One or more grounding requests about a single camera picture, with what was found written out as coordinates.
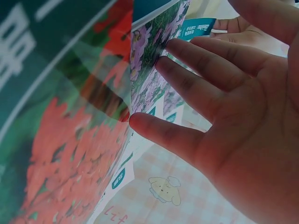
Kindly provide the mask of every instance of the cartoon dog print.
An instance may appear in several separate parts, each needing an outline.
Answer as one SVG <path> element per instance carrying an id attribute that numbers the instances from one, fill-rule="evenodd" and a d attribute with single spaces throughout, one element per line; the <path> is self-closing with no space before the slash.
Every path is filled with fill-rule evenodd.
<path id="1" fill-rule="evenodd" d="M 181 186 L 179 180 L 175 177 L 169 176 L 167 179 L 162 177 L 149 178 L 151 188 L 149 191 L 160 202 L 172 202 L 174 205 L 181 204 L 181 197 L 179 195 L 178 187 Z"/>

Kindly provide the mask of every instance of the teal label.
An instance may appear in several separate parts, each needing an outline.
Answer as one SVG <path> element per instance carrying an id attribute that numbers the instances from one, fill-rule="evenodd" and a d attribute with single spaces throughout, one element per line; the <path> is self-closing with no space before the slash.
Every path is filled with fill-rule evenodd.
<path id="1" fill-rule="evenodd" d="M 154 107 L 149 114 L 154 116 L 156 114 L 156 107 Z"/>
<path id="2" fill-rule="evenodd" d="M 168 118 L 166 118 L 166 121 L 173 123 L 176 120 L 177 113 L 170 115 Z"/>
<path id="3" fill-rule="evenodd" d="M 212 18 L 185 20 L 182 25 L 182 30 L 179 35 L 179 39 L 189 41 L 197 36 L 210 35 L 215 22 L 216 19 Z"/>
<path id="4" fill-rule="evenodd" d="M 125 168 L 120 172 L 120 174 L 117 175 L 116 179 L 112 182 L 112 189 L 117 188 L 120 183 L 123 181 L 123 179 L 125 178 L 125 173 L 126 170 Z"/>

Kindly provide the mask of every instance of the paper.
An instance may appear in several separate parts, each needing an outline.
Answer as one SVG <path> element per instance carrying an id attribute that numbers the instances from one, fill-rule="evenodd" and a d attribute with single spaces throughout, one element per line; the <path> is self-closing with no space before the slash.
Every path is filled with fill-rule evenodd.
<path id="1" fill-rule="evenodd" d="M 167 82 L 155 70 L 154 65 L 166 42 L 178 36 L 189 4 L 188 0 L 180 0 L 133 31 L 131 49 L 133 112 L 147 112 L 165 94 Z"/>
<path id="2" fill-rule="evenodd" d="M 104 210 L 109 201 L 120 191 L 124 186 L 134 180 L 133 161 L 129 160 L 124 167 L 122 167 L 108 184 L 103 196 L 97 204 L 92 216 L 87 224 L 93 224 L 98 215 Z"/>

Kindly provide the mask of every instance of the purple flower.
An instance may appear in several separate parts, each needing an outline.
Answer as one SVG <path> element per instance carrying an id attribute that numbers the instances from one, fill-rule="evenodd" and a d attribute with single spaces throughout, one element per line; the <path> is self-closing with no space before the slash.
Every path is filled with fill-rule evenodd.
<path id="1" fill-rule="evenodd" d="M 150 31 L 152 27 L 146 29 L 145 26 L 142 26 L 136 30 L 132 38 L 132 49 L 131 49 L 131 69 L 138 64 L 140 58 L 144 54 L 144 49 L 149 43 Z"/>
<path id="2" fill-rule="evenodd" d="M 155 39 L 154 39 L 154 43 L 153 43 L 153 44 L 155 44 L 155 43 L 157 42 L 157 40 L 158 40 L 158 38 L 159 38 L 161 32 L 162 32 L 162 29 L 159 29 L 158 33 L 157 33 L 156 36 L 155 36 Z"/>
<path id="3" fill-rule="evenodd" d="M 130 57 L 131 80 L 135 81 L 138 78 L 139 72 L 142 68 L 141 57 L 144 54 L 144 49 L 149 42 L 150 31 L 152 27 L 146 29 L 142 26 L 140 29 L 132 34 L 132 48 Z"/>
<path id="4" fill-rule="evenodd" d="M 139 61 L 138 64 L 136 64 L 134 66 L 134 68 L 131 71 L 131 81 L 136 81 L 136 79 L 138 78 L 139 72 L 141 70 L 141 64 L 142 61 Z"/>
<path id="5" fill-rule="evenodd" d="M 166 25 L 165 31 L 162 35 L 162 42 L 167 41 L 168 38 L 170 37 L 171 31 L 172 31 L 172 28 L 173 28 L 173 25 L 174 25 L 175 22 L 176 22 L 176 19 L 174 19 L 172 22 L 170 22 Z"/>

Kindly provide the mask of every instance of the pink checkered tablecloth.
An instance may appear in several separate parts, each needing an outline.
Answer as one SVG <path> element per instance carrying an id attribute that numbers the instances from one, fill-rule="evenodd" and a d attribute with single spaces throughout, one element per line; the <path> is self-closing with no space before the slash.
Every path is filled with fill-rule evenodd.
<path id="1" fill-rule="evenodd" d="M 195 168 L 154 146 L 95 224 L 253 224 Z"/>

